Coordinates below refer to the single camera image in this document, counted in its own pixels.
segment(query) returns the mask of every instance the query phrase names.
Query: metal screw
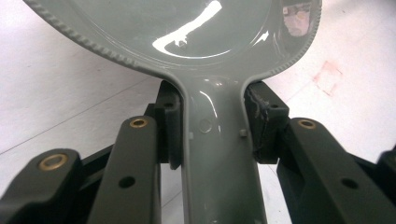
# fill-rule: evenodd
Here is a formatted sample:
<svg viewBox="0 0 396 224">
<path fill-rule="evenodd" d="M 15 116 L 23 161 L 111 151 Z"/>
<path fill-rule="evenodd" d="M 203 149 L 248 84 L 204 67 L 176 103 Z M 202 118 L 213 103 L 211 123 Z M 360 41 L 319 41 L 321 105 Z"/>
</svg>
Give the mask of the metal screw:
<svg viewBox="0 0 396 224">
<path fill-rule="evenodd" d="M 50 155 L 38 164 L 42 171 L 56 170 L 67 162 L 67 156 L 64 154 Z"/>
</svg>

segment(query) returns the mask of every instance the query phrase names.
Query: brass insert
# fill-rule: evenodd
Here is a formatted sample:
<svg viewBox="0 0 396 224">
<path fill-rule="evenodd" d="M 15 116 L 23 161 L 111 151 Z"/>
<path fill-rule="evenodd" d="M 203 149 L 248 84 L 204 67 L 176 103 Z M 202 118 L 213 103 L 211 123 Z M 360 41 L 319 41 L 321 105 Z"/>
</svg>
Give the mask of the brass insert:
<svg viewBox="0 0 396 224">
<path fill-rule="evenodd" d="M 143 128 L 145 127 L 149 122 L 146 119 L 134 119 L 131 121 L 130 125 L 133 128 Z"/>
<path fill-rule="evenodd" d="M 306 129 L 316 129 L 317 125 L 312 122 L 311 120 L 307 120 L 307 119 L 300 119 L 298 121 L 298 124 L 300 124 L 300 126 L 302 126 L 303 128 Z"/>
<path fill-rule="evenodd" d="M 50 155 L 38 164 L 42 171 L 56 170 L 67 162 L 67 156 L 64 154 Z"/>
</svg>

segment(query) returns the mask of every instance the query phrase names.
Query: textured rim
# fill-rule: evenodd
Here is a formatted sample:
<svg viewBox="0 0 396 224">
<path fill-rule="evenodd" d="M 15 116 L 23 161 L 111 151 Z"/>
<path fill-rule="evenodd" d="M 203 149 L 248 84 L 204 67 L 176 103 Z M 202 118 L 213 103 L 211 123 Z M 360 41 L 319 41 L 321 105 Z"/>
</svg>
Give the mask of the textured rim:
<svg viewBox="0 0 396 224">
<path fill-rule="evenodd" d="M 318 14 L 315 15 L 316 17 L 313 21 L 314 26 L 312 27 L 312 33 L 306 40 L 304 47 L 301 48 L 300 52 L 298 54 L 296 54 L 293 58 L 291 58 L 287 63 L 280 65 L 278 68 L 270 70 L 269 71 L 270 77 L 285 71 L 286 69 L 290 68 L 292 65 L 297 63 L 301 58 L 303 58 L 303 56 L 308 51 L 309 47 L 311 47 L 312 42 L 314 42 L 315 36 L 317 35 L 319 24 L 320 24 L 321 10 L 322 10 L 322 1 L 319 0 L 318 1 Z"/>
</svg>

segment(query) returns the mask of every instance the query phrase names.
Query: white surface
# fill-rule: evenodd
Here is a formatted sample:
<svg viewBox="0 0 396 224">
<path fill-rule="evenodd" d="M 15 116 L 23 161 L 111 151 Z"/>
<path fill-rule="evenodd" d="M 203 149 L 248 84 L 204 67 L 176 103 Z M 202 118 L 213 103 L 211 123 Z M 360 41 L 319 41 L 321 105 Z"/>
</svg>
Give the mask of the white surface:
<svg viewBox="0 0 396 224">
<path fill-rule="evenodd" d="M 154 102 L 158 78 L 88 52 L 22 1 L 0 7 L 0 195 L 37 154 L 71 147 L 81 157 L 112 144 L 120 124 Z M 322 122 L 369 161 L 396 144 L 396 3 L 332 0 L 311 49 L 266 83 L 291 117 Z M 179 171 L 163 165 L 163 223 L 182 223 Z M 269 223 L 290 223 L 275 166 L 260 166 Z"/>
</svg>

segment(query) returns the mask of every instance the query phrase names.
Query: red stain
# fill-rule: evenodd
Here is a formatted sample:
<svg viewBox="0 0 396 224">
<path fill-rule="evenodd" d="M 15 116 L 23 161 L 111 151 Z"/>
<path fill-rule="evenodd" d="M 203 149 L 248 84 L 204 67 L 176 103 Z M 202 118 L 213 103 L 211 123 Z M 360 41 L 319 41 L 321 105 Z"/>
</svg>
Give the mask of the red stain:
<svg viewBox="0 0 396 224">
<path fill-rule="evenodd" d="M 325 62 L 320 71 L 314 76 L 313 81 L 317 87 L 329 96 L 333 96 L 337 83 L 342 79 L 343 73 L 332 63 Z"/>
</svg>

